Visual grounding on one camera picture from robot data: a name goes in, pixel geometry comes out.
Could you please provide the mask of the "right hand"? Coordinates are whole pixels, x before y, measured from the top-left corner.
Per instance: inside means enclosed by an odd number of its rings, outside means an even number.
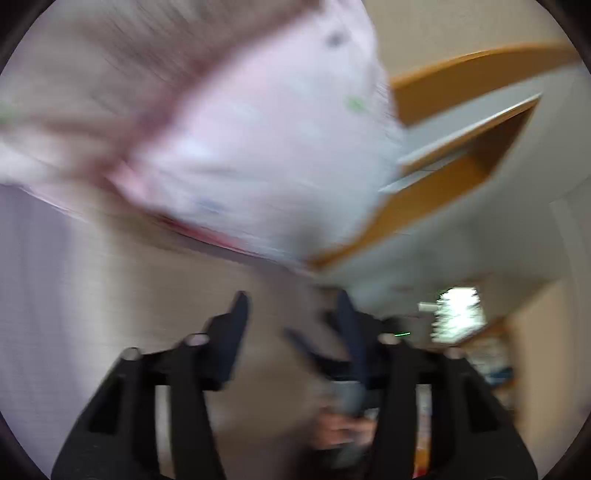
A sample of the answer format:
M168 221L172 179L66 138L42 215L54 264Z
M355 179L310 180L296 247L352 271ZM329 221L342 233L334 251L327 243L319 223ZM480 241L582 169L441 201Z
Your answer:
M322 407L315 418L311 433L311 446L318 450L328 450L356 444L367 447L373 442L377 421L366 417L349 417Z

